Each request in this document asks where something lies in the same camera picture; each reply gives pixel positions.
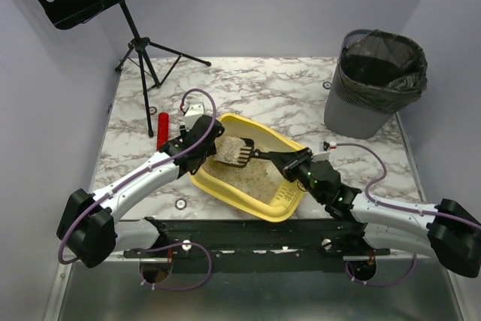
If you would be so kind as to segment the yellow plastic litter box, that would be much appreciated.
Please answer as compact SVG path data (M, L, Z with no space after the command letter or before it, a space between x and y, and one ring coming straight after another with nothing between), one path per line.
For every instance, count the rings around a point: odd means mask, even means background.
M288 139L275 130L237 114L223 114L219 116L219 121L225 127L225 136L251 138L255 141L256 146L266 150L290 152L304 148L301 144ZM199 189L220 201L272 223L282 222L290 218L304 197L304 192L295 183L284 180L271 201L264 203L210 176L202 169L202 166L195 175L190 177L190 180Z

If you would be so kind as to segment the black slotted litter scoop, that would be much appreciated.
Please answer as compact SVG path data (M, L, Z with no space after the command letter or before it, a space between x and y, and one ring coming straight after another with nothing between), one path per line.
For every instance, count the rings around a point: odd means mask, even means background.
M250 138L226 136L216 145L215 162L234 168L245 168L251 159L272 160L279 152L264 152Z

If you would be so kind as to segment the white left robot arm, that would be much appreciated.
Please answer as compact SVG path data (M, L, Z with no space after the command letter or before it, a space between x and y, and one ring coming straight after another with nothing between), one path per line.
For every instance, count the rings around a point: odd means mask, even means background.
M224 131L219 120L202 115L192 128L182 129L178 137L118 181L94 192L74 191L56 231L61 241L59 262L68 264L63 253L70 250L75 260L93 268L115 251L151 248L160 236L153 221L135 221L126 227L120 227L119 221L157 189L184 174L194 174L216 152L215 141Z

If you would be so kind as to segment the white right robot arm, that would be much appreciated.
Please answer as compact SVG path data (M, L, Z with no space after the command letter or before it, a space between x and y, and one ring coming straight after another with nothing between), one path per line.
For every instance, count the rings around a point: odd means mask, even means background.
M374 226L394 232L388 248L434 256L446 269L463 277L480 272L480 223L457 201L406 204L374 198L367 189L347 186L326 160L316 160L311 149L268 152L270 160L290 182L298 181L337 220L365 225L364 240L379 248Z

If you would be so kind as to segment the beige cat litter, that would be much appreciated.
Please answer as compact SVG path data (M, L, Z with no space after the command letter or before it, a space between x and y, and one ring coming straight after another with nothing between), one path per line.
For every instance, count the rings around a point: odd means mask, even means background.
M233 167L227 161L237 161L240 150L266 152L265 148L236 136L222 136L215 140L216 153L207 158L202 169L210 176L227 183L258 201L269 203L284 181L275 165L263 159L251 159L244 168Z

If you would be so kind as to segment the round marker front left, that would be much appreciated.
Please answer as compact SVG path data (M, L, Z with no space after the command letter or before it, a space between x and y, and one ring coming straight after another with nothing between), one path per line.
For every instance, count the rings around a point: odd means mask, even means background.
M179 198L175 201L175 207L178 210L184 210L186 208L186 200L183 198Z

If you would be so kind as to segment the red cylinder tool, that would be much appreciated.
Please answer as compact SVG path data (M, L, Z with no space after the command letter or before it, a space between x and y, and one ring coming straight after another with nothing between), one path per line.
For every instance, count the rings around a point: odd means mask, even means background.
M156 149L160 150L168 141L169 136L169 114L161 112L158 115Z

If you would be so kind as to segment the grey ribbed trash can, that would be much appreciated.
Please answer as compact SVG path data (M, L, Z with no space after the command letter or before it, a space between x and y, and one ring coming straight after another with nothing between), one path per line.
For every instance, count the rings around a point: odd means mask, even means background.
M325 104L325 126L333 133L349 138L363 140L372 138L392 117L392 114L379 113L356 103L346 94L340 81L340 57L344 48L349 48L372 31L372 29L356 29L345 36ZM374 72L375 70L377 68L372 70L371 66L367 74L362 76L362 81L372 86L386 85L388 81L381 80L380 76Z

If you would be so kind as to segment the black trash bag liner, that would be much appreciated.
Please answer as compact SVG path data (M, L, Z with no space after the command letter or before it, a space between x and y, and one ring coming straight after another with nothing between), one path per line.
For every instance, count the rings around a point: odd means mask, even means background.
M337 65L346 96L383 114L418 101L427 89L427 70L424 50L414 40L379 29L349 33Z

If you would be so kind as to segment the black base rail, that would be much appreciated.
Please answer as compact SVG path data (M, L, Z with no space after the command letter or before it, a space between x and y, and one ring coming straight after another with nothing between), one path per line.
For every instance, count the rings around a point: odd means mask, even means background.
M345 259L366 260L365 226L330 219L160 220L152 251L127 250L143 263L173 257L177 273L201 273L207 262L222 273L342 272Z

